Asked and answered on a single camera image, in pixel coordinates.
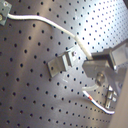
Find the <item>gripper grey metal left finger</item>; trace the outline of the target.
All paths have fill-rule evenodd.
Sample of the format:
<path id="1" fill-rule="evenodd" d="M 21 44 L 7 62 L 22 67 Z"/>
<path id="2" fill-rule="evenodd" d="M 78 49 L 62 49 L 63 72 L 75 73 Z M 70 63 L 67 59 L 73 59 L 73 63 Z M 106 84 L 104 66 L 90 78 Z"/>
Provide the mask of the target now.
<path id="1" fill-rule="evenodd" d="M 89 78 L 95 79 L 98 86 L 105 82 L 106 70 L 116 70 L 116 66 L 110 65 L 107 60 L 88 60 L 83 63 L 82 67 Z"/>

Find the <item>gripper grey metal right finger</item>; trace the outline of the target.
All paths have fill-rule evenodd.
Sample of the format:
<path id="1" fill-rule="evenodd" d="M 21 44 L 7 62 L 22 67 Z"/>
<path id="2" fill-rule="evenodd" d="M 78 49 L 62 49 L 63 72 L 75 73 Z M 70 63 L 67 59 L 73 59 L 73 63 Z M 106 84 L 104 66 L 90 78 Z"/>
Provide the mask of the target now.
<path id="1" fill-rule="evenodd" d="M 110 49 L 105 49 L 102 52 L 96 52 L 92 54 L 94 60 L 112 60 L 112 51 Z"/>

